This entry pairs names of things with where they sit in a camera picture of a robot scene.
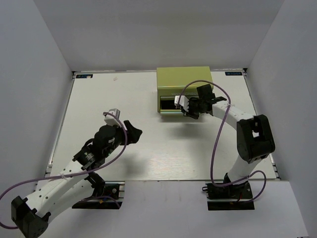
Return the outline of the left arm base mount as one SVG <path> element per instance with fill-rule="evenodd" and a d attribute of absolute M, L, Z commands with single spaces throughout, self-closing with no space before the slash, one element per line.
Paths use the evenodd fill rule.
<path fill-rule="evenodd" d="M 72 209 L 117 210 L 124 198 L 125 182 L 103 182 L 92 188 L 89 195 L 72 206 Z"/>

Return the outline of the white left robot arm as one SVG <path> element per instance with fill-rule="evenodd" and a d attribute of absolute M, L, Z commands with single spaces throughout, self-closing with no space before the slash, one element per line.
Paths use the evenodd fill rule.
<path fill-rule="evenodd" d="M 142 135 L 130 121 L 125 128 L 118 124 L 104 125 L 89 139 L 72 161 L 63 169 L 71 175 L 50 179 L 43 187 L 11 202 L 11 218 L 26 238 L 38 238 L 49 223 L 60 213 L 83 200 L 112 200 L 115 206 L 118 194 L 94 170 L 118 147 L 138 142 Z"/>

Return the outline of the green metal tool chest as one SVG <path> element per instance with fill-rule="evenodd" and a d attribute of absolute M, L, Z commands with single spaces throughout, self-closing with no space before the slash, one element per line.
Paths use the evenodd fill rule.
<path fill-rule="evenodd" d="M 188 86 L 189 83 L 195 80 L 212 81 L 210 68 L 208 66 L 158 67 L 158 112 L 161 115 L 181 113 L 174 104 L 175 96 L 178 96 L 183 88 L 186 88 L 183 95 L 187 98 L 197 98 L 196 88 L 204 85 L 204 82 L 196 82 Z"/>

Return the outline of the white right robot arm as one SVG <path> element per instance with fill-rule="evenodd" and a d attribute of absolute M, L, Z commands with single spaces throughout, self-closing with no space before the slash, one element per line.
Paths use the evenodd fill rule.
<path fill-rule="evenodd" d="M 187 98 L 181 93 L 175 96 L 174 104 L 186 117 L 198 119 L 202 114 L 209 114 L 221 120 L 211 155 L 212 166 L 223 126 L 228 124 L 235 129 L 238 157 L 223 183 L 211 181 L 215 187 L 224 187 L 224 193 L 234 198 L 241 193 L 241 184 L 256 174 L 256 166 L 275 151 L 275 142 L 267 116 L 254 116 L 238 109 L 229 95 L 217 97 L 214 94 L 214 83 L 206 80 L 203 83 L 203 86 L 197 87 L 197 98 Z"/>

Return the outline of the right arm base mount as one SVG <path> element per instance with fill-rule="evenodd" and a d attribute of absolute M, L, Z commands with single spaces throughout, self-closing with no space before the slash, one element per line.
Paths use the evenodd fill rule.
<path fill-rule="evenodd" d="M 239 185 L 217 187 L 206 183 L 202 192 L 207 195 L 209 211 L 254 210 L 253 194 L 249 182 Z"/>

